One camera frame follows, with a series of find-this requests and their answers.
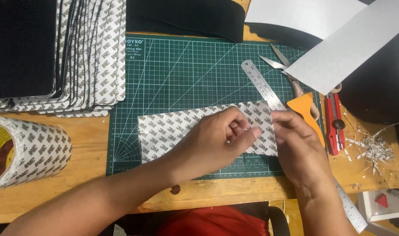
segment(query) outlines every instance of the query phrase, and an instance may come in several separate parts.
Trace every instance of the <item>red cloth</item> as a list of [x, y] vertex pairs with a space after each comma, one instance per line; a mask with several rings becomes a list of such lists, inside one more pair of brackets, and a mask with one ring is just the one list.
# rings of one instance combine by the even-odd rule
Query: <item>red cloth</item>
[[169, 218], [158, 236], [266, 236], [267, 223], [232, 206], [183, 210]]

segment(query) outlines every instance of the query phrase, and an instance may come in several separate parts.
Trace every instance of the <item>forearm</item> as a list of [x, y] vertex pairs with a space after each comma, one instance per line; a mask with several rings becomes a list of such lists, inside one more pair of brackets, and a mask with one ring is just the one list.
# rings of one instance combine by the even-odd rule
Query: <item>forearm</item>
[[171, 163], [162, 158], [79, 185], [20, 216], [2, 235], [97, 235], [156, 193], [176, 184]]
[[296, 189], [298, 205], [307, 236], [350, 236], [352, 225], [345, 215], [342, 201], [332, 184], [318, 189]]

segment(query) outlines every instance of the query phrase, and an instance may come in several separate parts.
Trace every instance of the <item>stack of foam pads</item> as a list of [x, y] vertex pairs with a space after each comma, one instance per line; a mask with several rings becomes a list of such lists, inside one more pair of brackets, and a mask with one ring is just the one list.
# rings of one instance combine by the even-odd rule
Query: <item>stack of foam pads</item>
[[0, 0], [0, 112], [105, 116], [125, 98], [126, 0]]

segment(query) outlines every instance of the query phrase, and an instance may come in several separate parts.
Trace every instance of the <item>wooden table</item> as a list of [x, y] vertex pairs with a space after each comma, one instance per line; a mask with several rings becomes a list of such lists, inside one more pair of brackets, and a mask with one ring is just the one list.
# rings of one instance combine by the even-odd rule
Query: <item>wooden table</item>
[[[236, 2], [245, 9], [249, 5], [247, 0], [236, 0]], [[251, 34], [247, 26], [244, 30], [244, 40], [263, 41]], [[342, 112], [345, 112], [344, 107], [341, 106], [341, 109]], [[92, 178], [105, 175], [109, 117], [66, 119], [34, 113], [1, 115], [60, 126], [71, 137], [73, 153], [67, 167], [54, 177], [0, 189], [0, 223], [11, 222], [21, 214], [62, 192]], [[360, 137], [351, 125], [367, 130], [371, 134], [383, 128], [380, 125], [358, 121], [349, 113], [347, 118], [348, 121], [343, 118], [347, 125], [345, 136], [350, 139], [359, 140]], [[352, 163], [349, 162], [343, 151], [335, 157], [329, 156], [333, 174], [347, 193], [399, 187], [399, 147], [394, 128], [385, 130], [382, 136], [395, 153], [395, 161], [389, 162], [389, 165], [381, 162], [378, 164], [383, 176], [377, 173], [373, 175], [371, 164], [364, 159], [356, 160], [355, 157], [359, 155], [358, 148], [356, 145], [349, 147], [348, 142], [346, 148], [352, 157]], [[179, 194], [173, 195], [169, 189], [161, 191], [138, 207], [137, 212], [295, 198], [292, 184], [286, 177], [193, 180], [181, 183], [180, 186]]]

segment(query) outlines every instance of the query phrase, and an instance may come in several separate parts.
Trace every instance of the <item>green cutting mat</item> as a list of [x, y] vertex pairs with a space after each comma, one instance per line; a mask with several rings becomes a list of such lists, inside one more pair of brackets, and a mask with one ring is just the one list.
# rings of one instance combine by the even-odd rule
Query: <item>green cutting mat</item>
[[[294, 98], [291, 85], [258, 55], [279, 59], [269, 43], [178, 36], [126, 35], [126, 99], [111, 111], [106, 174], [141, 164], [137, 135], [140, 115], [175, 112], [262, 100], [242, 68], [251, 59], [284, 104]], [[304, 54], [300, 48], [278, 46], [290, 60]], [[319, 97], [313, 92], [320, 109]], [[234, 163], [199, 179], [228, 179], [284, 175], [276, 157], [243, 154]]]

